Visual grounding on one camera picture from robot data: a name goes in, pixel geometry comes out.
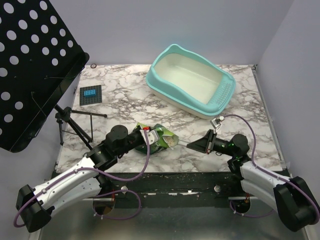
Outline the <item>clear plastic scoop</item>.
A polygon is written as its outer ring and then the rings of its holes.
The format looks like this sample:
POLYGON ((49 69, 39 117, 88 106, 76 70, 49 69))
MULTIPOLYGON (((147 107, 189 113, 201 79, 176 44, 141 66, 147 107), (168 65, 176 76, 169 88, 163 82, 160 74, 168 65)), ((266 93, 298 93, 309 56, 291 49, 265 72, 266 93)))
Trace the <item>clear plastic scoop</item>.
POLYGON ((175 141, 172 147, 176 147, 176 146, 183 146, 186 147, 189 144, 188 141, 184 141, 184 140, 178 140, 175 141))

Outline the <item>green litter bag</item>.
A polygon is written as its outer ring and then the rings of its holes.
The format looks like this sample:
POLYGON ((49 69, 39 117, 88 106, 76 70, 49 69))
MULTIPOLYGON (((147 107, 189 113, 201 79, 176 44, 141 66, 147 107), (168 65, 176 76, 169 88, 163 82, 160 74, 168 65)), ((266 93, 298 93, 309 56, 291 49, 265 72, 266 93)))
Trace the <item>green litter bag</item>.
POLYGON ((144 140, 146 139, 144 130, 146 130, 150 155, 173 148, 179 143, 179 137, 159 123, 154 126, 148 126, 138 122, 134 130, 136 129, 140 129, 144 140))

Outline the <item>teal white litter box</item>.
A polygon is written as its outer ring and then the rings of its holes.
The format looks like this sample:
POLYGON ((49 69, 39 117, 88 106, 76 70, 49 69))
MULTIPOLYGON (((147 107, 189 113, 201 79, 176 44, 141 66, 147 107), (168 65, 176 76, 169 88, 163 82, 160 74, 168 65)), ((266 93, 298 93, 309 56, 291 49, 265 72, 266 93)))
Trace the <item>teal white litter box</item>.
POLYGON ((156 96, 202 119, 220 115, 236 88, 231 74, 178 44, 154 60, 145 81, 156 96))

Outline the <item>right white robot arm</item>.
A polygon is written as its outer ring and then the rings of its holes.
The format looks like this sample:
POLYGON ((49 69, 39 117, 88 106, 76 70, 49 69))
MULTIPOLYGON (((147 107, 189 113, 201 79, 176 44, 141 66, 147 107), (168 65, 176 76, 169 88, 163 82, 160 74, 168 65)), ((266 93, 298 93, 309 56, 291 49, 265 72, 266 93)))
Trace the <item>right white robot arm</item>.
POLYGON ((255 165, 248 156, 250 147, 246 136, 236 134, 227 141, 210 129, 186 147, 204 154, 217 152, 230 156, 228 167, 238 177, 230 183, 230 191, 236 196, 248 193, 257 197, 277 212, 289 230, 296 232, 319 222, 319 204, 304 179, 290 178, 255 165))

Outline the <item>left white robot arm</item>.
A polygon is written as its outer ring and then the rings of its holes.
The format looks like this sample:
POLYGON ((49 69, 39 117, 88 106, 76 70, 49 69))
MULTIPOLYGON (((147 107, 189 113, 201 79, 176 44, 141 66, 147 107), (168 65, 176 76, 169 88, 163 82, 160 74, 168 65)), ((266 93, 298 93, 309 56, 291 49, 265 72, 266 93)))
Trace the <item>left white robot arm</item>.
POLYGON ((152 138, 150 127, 137 125, 129 132, 124 125, 114 126, 100 144, 93 147, 73 167, 35 187, 28 184, 18 191, 13 225, 26 227, 33 233, 43 228, 53 215, 65 207, 90 197, 107 197, 115 191, 106 179, 131 182, 140 178, 146 168, 131 178, 107 173, 129 151, 146 146, 150 156, 152 138))

